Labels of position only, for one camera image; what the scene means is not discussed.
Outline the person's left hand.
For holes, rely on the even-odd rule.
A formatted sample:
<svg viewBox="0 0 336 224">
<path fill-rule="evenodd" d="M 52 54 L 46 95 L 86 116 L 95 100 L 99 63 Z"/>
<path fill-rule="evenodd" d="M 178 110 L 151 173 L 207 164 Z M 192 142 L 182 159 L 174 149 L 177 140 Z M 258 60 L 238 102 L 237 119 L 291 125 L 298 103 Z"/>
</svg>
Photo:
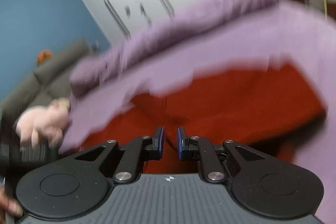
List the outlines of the person's left hand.
<svg viewBox="0 0 336 224">
<path fill-rule="evenodd" d="M 5 186 L 1 184 L 1 213 L 9 213 L 16 217 L 21 217 L 23 215 L 23 210 L 19 203 L 9 197 L 5 192 Z"/>
</svg>

